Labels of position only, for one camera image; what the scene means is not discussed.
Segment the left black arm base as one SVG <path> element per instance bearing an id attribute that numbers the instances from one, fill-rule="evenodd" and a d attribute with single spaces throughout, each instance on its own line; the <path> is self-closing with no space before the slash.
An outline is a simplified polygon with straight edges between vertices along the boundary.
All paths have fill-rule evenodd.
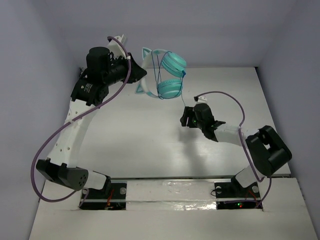
<path id="1" fill-rule="evenodd" d="M 127 182 L 111 182 L 106 191 L 93 188 L 83 189 L 80 196 L 81 210 L 126 210 Z"/>

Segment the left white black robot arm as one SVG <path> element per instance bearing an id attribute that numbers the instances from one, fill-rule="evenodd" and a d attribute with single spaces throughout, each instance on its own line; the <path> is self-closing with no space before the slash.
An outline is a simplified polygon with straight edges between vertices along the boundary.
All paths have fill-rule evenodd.
<path id="1" fill-rule="evenodd" d="M 134 60 L 130 52 L 116 47 L 93 47 L 86 56 L 87 67 L 80 74 L 69 102 L 69 109 L 62 127 L 53 133 L 36 153 L 30 170 L 31 184 L 37 191 L 35 171 L 48 181 L 72 189 L 94 190 L 100 197 L 111 193 L 110 177 L 79 166 L 80 148 L 91 121 L 109 99 L 109 87 L 121 82 L 132 84 L 147 72 Z"/>

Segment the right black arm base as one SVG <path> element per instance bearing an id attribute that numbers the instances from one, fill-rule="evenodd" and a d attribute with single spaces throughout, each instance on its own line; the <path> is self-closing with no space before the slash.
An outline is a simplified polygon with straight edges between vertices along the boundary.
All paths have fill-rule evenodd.
<path id="1" fill-rule="evenodd" d="M 261 209 L 262 199 L 256 182 L 243 188 L 232 182 L 216 182 L 210 195 L 216 199 L 218 210 Z"/>

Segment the teal cat-ear headphones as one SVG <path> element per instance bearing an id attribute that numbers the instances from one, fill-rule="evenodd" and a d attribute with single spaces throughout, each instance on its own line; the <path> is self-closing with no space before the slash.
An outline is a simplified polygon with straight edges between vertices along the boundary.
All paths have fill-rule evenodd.
<path id="1" fill-rule="evenodd" d="M 144 70 L 151 68 L 155 88 L 149 88 L 147 77 L 138 81 L 135 94 L 145 94 L 151 98 L 169 100 L 182 95 L 187 62 L 177 53 L 165 49 L 142 48 L 142 65 Z"/>

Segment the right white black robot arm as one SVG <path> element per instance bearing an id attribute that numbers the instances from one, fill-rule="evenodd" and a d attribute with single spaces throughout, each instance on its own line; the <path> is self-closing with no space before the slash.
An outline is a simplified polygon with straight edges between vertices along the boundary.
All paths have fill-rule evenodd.
<path id="1" fill-rule="evenodd" d="M 231 192 L 238 197 L 249 191 L 254 182 L 271 177 L 292 159 L 292 153 L 276 130 L 265 125 L 259 129 L 245 129 L 216 120 L 208 104 L 186 106 L 180 118 L 182 127 L 200 129 L 209 140 L 241 146 L 249 166 L 231 179 Z"/>

